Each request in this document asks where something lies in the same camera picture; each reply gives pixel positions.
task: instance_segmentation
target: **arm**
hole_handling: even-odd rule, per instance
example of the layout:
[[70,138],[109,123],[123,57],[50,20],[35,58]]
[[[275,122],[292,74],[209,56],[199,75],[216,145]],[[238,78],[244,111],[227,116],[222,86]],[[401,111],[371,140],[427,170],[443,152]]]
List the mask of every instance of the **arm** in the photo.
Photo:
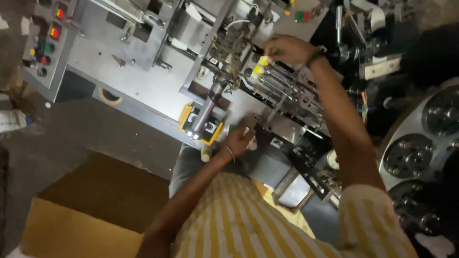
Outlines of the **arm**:
[[[275,36],[265,46],[265,53],[274,60],[306,63],[317,48],[292,36]],[[354,184],[371,185],[385,191],[376,167],[375,152],[362,119],[347,93],[338,82],[335,71],[325,57],[310,65],[319,88],[333,147],[339,157],[343,189]]]
[[226,163],[232,161],[233,156],[225,146],[228,146],[237,157],[244,152],[252,139],[252,132],[243,136],[245,128],[244,125],[240,125],[228,133],[221,150],[169,200],[145,233],[137,258],[170,256],[171,244],[183,223],[193,212],[218,172]]

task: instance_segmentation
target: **person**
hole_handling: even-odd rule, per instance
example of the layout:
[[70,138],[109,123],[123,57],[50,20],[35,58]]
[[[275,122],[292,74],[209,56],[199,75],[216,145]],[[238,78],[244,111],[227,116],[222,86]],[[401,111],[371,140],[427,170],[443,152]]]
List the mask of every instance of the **person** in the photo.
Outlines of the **person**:
[[290,224],[247,177],[224,172],[254,135],[244,135],[241,125],[197,173],[191,171],[201,162],[199,151],[182,148],[169,187],[171,198],[145,233],[137,258],[416,257],[386,194],[365,126],[327,59],[316,54],[318,48],[288,35],[274,36],[264,50],[275,61],[308,64],[314,75],[340,161],[337,246]]

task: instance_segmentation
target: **striped shirt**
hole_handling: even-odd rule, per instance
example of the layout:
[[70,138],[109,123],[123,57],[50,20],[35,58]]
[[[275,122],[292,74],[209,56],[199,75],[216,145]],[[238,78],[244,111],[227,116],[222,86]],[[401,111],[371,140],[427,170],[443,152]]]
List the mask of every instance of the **striped shirt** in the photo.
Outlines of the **striped shirt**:
[[173,257],[416,257],[389,196],[374,187],[343,191],[337,247],[309,237],[263,200],[256,186],[219,173],[182,226]]

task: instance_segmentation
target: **gray pants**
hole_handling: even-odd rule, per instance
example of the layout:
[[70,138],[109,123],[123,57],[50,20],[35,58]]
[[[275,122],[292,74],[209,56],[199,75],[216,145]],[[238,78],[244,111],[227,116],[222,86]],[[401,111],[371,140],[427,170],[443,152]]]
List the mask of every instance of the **gray pants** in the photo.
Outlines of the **gray pants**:
[[[172,172],[172,179],[169,185],[169,198],[174,196],[176,192],[198,171],[205,165],[201,161],[201,152],[191,146],[182,144],[180,149],[179,158],[174,166],[174,171]],[[241,176],[247,177],[247,169],[244,169],[244,162],[240,159],[237,160],[236,164],[228,163],[222,169],[224,173],[235,173]]]

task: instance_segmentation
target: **concrete floor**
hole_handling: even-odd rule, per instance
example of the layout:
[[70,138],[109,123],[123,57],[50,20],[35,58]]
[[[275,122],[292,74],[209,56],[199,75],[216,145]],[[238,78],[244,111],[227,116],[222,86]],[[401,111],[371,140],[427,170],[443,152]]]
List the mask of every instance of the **concrete floor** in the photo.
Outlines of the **concrete floor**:
[[[15,73],[26,36],[20,22],[33,10],[35,0],[0,1],[0,15],[9,29],[0,31],[0,89]],[[6,245],[2,257],[20,242],[30,200],[39,191],[101,152],[152,174],[168,174],[181,143],[152,127],[99,102],[84,99],[45,107],[46,100],[32,87],[27,103],[36,124],[0,135],[10,152],[6,206]]]

